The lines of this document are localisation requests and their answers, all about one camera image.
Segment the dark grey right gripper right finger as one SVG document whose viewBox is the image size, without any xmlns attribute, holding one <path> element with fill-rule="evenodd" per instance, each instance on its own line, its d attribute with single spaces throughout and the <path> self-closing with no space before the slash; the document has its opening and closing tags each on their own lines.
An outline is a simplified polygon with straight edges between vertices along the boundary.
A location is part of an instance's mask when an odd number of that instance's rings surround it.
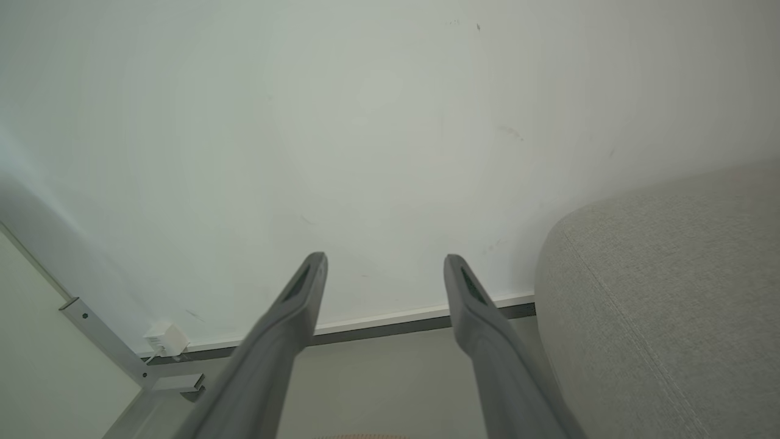
<svg viewBox="0 0 780 439">
<path fill-rule="evenodd" d="M 452 328 L 472 361 L 488 438 L 587 439 L 462 256 L 445 257 L 444 278 Z"/>
</svg>

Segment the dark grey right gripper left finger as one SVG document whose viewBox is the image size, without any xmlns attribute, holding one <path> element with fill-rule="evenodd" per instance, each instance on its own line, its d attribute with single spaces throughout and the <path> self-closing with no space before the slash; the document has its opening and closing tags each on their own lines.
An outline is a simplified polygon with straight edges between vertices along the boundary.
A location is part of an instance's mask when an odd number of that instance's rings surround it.
<svg viewBox="0 0 780 439">
<path fill-rule="evenodd" d="M 306 256 L 174 439 L 276 439 L 296 356 L 314 337 L 328 259 Z"/>
</svg>

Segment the white power adapter box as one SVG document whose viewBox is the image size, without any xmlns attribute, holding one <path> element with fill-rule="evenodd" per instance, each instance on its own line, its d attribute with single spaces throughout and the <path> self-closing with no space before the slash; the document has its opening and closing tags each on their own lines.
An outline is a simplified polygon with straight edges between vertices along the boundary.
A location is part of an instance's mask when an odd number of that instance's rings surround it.
<svg viewBox="0 0 780 439">
<path fill-rule="evenodd" d="M 190 344 L 184 331 L 175 323 L 156 323 L 144 334 L 152 353 L 147 363 L 156 357 L 178 357 Z"/>
</svg>

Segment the light grey fabric sofa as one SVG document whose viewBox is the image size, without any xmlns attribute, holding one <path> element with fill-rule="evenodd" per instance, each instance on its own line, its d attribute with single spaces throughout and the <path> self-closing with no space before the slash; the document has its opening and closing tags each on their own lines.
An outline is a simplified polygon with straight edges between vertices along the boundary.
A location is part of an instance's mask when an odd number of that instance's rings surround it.
<svg viewBox="0 0 780 439">
<path fill-rule="evenodd" d="M 780 159 L 577 209 L 535 281 L 588 439 L 780 439 Z"/>
</svg>

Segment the beige partition panel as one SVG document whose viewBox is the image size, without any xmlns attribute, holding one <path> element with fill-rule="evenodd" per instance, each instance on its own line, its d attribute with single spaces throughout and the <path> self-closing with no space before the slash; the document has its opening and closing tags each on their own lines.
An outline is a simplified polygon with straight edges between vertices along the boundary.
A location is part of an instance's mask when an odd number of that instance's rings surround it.
<svg viewBox="0 0 780 439">
<path fill-rule="evenodd" d="M 0 223 L 0 439 L 101 439 L 140 392 L 67 299 Z"/>
</svg>

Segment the grey metal frame post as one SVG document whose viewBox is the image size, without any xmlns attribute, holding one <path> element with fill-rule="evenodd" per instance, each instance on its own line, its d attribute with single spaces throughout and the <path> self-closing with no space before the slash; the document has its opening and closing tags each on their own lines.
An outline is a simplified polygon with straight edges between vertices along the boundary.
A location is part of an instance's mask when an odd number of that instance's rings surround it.
<svg viewBox="0 0 780 439">
<path fill-rule="evenodd" d="M 178 393 L 190 402 L 195 402 L 205 392 L 203 373 L 179 370 L 172 363 L 145 364 L 81 298 L 70 298 L 59 311 L 142 391 L 154 396 Z"/>
</svg>

